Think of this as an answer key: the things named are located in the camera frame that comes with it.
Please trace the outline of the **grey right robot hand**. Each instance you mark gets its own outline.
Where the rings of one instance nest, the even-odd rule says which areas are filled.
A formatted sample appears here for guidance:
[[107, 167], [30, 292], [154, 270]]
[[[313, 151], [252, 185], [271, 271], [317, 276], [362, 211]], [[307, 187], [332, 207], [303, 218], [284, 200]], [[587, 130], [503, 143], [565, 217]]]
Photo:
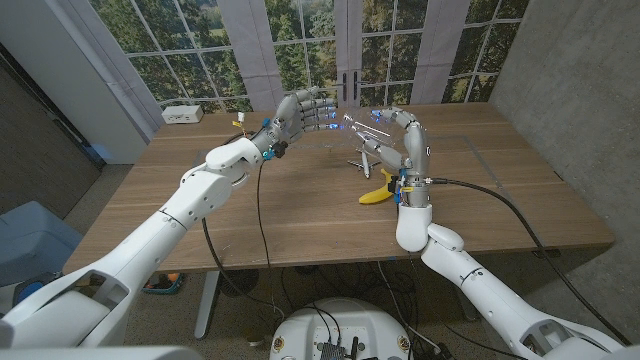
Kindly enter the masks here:
[[373, 115], [380, 124], [397, 124], [405, 130], [403, 142], [408, 156], [404, 157], [385, 142], [385, 134], [381, 130], [369, 126], [363, 126], [355, 132], [362, 149], [398, 173], [403, 172], [409, 182], [425, 180], [428, 177], [430, 149], [426, 131], [415, 115], [397, 107], [376, 110]]

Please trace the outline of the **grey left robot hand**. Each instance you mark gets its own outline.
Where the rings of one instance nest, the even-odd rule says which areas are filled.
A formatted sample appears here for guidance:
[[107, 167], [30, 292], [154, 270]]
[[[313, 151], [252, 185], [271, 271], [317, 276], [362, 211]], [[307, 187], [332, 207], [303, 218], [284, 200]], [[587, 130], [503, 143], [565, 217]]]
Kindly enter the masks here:
[[318, 92], [311, 87], [286, 95], [268, 124], [252, 137], [253, 143], [266, 151], [277, 143], [292, 144], [307, 132], [330, 129], [336, 118], [334, 100]]

